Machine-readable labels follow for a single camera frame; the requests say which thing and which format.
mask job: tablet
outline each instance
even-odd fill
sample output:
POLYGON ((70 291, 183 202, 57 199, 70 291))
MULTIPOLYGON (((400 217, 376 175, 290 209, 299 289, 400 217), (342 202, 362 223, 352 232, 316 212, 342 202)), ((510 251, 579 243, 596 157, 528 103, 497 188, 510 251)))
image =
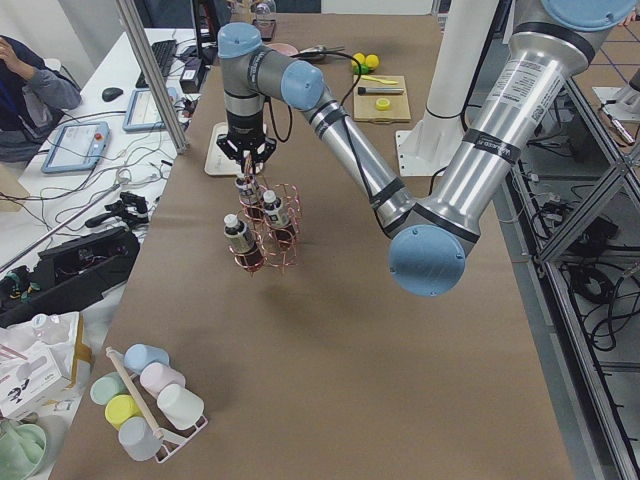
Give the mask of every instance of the tablet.
MULTIPOLYGON (((178 92, 173 87, 167 87, 171 104, 178 100, 178 92)), ((141 132, 148 130, 162 130, 164 122, 156 107, 156 102, 148 88, 138 88, 131 94, 127 113, 124 116, 125 132, 141 132)))
POLYGON ((91 170, 100 160, 108 138, 107 122, 65 125, 58 130, 42 171, 62 173, 91 170))

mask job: keyboard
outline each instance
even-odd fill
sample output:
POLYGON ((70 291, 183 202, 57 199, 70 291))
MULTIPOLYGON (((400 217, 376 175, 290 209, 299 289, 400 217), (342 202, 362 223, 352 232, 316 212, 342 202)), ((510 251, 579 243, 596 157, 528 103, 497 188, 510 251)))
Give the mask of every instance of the keyboard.
MULTIPOLYGON (((169 73, 171 73, 171 65, 173 65, 177 49, 177 40, 163 40, 162 42, 155 42, 151 45, 151 51, 156 57, 156 62, 158 62, 160 73, 162 73, 162 77, 164 79, 166 79, 169 76, 169 73)), ((148 86, 149 85, 144 78, 144 73, 140 72, 140 76, 136 82, 136 88, 145 88, 148 86)))

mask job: metal frame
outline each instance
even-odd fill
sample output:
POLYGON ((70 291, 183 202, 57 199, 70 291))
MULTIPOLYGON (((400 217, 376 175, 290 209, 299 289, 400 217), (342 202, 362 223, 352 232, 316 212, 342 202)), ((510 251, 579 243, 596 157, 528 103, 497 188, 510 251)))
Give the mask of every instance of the metal frame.
MULTIPOLYGON (((602 212, 607 203, 621 190, 628 193, 631 202, 640 212, 640 180, 638 180, 633 169, 634 166, 640 163, 640 146, 636 145, 628 155, 622 154, 576 84, 570 80, 567 82, 566 88, 587 130, 593 135, 610 166, 580 205, 572 212, 567 221, 553 232, 548 241, 541 242, 536 239, 536 257, 540 267, 539 273, 548 279, 561 312, 571 347, 589 391, 591 402, 597 412, 598 421, 608 443, 618 474, 623 480, 638 480, 638 472, 635 466, 637 459, 631 457, 632 454, 628 450, 628 442, 624 437, 624 432, 619 427, 620 419, 615 411, 616 407, 612 405, 612 399, 601 375, 603 372, 613 371, 640 373, 640 367, 638 364, 622 364, 619 362, 594 365, 591 351, 569 300, 565 280, 555 261, 566 255, 567 247, 582 234, 585 228, 602 212)), ((522 193, 524 192, 524 182, 519 177, 516 177, 516 181, 520 187, 521 200, 530 217, 534 210, 531 199, 522 193)))
POLYGON ((176 112, 171 104, 167 88, 160 73, 160 68, 156 62, 155 56, 151 51, 151 46, 144 32, 142 20, 133 2, 133 0, 116 0, 118 15, 122 22, 122 26, 127 32, 129 43, 133 49, 133 54, 140 64, 145 79, 149 84, 149 89, 153 95, 153 99, 158 107, 158 113, 169 132, 169 136, 173 141, 178 153, 184 153, 187 149, 187 138, 182 129, 182 125, 178 121, 176 112))

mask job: paper box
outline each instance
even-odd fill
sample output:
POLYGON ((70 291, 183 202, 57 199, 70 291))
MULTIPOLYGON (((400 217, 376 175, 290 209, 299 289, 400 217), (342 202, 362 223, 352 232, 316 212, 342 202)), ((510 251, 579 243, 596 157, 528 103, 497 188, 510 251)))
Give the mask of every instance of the paper box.
POLYGON ((70 381, 49 349, 39 349, 28 362, 0 378, 0 412, 6 418, 21 420, 58 396, 70 381))

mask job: pastel cup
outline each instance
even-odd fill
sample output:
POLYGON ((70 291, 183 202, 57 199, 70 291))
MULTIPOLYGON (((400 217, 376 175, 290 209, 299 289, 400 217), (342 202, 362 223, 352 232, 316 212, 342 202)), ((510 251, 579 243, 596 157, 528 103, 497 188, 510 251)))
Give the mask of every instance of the pastel cup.
POLYGON ((113 397, 104 409, 104 418, 116 430, 120 430, 122 424, 131 417, 139 417, 141 415, 142 412, 131 395, 113 397))
POLYGON ((158 395, 158 408, 178 430, 195 425, 204 412, 204 402, 195 393, 172 383, 158 395))
POLYGON ((169 354, 162 348, 136 343, 124 354, 124 366, 140 375, 147 365, 153 362, 169 365, 169 354))
POLYGON ((131 417, 124 422, 118 432, 118 441, 137 462, 153 458, 162 447, 162 440, 153 434, 153 430, 142 417, 131 417))
POLYGON ((186 380, 184 375, 164 363, 150 363, 140 374, 140 385, 142 385, 153 398, 158 398, 160 392, 172 383, 184 387, 186 380))
POLYGON ((47 451, 47 436, 38 425, 23 424, 13 427, 22 442, 30 444, 30 449, 41 452, 37 458, 30 458, 25 447, 15 437, 4 432, 0 435, 0 478, 2 480, 25 480, 35 475, 43 466, 47 451))
POLYGON ((107 373, 93 382, 89 395, 91 400, 98 405, 106 405, 113 397, 127 393, 122 378, 118 372, 107 373))

